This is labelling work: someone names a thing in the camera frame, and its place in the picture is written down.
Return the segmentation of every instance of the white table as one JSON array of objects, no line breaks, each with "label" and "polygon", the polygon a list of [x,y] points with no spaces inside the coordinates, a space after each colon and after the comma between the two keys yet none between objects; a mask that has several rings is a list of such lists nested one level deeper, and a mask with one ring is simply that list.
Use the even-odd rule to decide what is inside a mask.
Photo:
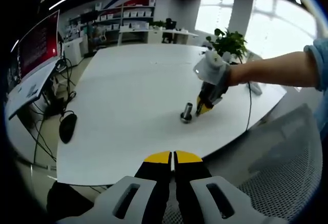
[{"label": "white table", "polygon": [[155,29],[120,29],[118,35],[117,45],[120,46],[122,44],[122,38],[124,33],[146,33],[147,34],[147,43],[148,44],[160,44],[162,42],[163,33],[172,33],[173,38],[174,35],[177,35],[177,44],[182,45],[192,45],[195,43],[195,39],[198,38],[197,34],[190,32],[183,32],[171,29],[165,30],[155,30]]},{"label": "white table", "polygon": [[[204,48],[185,45],[128,45],[99,50],[68,105],[77,115],[71,141],[59,141],[57,177],[73,185],[108,185],[134,176],[142,161],[161,151],[184,150],[200,157],[242,134],[249,114],[246,85],[228,89],[214,109],[190,124],[180,113],[196,107],[202,81],[193,67]],[[278,85],[252,93],[250,127],[284,96]]]},{"label": "white table", "polygon": [[58,60],[42,67],[26,80],[18,84],[8,96],[6,103],[6,116],[11,119],[24,105],[39,99],[42,89],[55,69]]}]

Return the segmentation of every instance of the potted plant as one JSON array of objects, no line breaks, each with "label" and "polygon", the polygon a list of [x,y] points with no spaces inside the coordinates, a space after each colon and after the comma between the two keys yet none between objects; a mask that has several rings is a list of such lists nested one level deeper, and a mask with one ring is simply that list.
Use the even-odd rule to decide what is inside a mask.
[{"label": "potted plant", "polygon": [[235,54],[240,60],[247,53],[245,47],[246,40],[243,38],[242,34],[237,31],[234,33],[227,31],[224,33],[220,29],[214,30],[214,35],[216,39],[212,41],[210,36],[206,37],[206,40],[211,43],[215,51],[222,57],[225,52],[230,54]]},{"label": "potted plant", "polygon": [[163,21],[154,21],[154,22],[150,22],[149,26],[153,27],[154,29],[163,29],[163,27],[165,27],[165,22]]}]

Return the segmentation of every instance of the metal cylinder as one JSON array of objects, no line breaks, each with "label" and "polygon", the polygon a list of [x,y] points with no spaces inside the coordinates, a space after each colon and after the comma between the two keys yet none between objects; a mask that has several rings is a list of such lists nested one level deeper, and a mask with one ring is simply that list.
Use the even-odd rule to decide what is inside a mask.
[{"label": "metal cylinder", "polygon": [[184,119],[187,119],[188,117],[190,117],[190,113],[191,113],[192,109],[193,109],[193,104],[187,103],[186,107],[184,108],[183,115],[182,115]]},{"label": "metal cylinder", "polygon": [[187,103],[184,111],[180,114],[180,120],[187,124],[191,122],[192,115],[191,110],[193,109],[193,105],[191,103]]}]

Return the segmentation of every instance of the bright window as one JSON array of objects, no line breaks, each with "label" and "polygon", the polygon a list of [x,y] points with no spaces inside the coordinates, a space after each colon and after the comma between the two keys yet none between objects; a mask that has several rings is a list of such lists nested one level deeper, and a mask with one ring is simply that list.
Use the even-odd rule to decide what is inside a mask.
[{"label": "bright window", "polygon": [[315,18],[299,6],[285,0],[254,0],[245,39],[255,54],[270,58],[302,51],[316,36]]},{"label": "bright window", "polygon": [[234,0],[201,0],[195,30],[213,34],[229,26]]}]

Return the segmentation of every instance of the blue sleeve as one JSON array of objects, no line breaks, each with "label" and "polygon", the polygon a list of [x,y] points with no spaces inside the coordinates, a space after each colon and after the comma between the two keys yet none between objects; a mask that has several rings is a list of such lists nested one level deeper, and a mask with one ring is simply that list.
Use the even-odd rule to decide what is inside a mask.
[{"label": "blue sleeve", "polygon": [[304,51],[310,51],[314,55],[320,76],[317,89],[325,91],[328,87],[328,38],[314,40],[312,46],[304,47]]}]

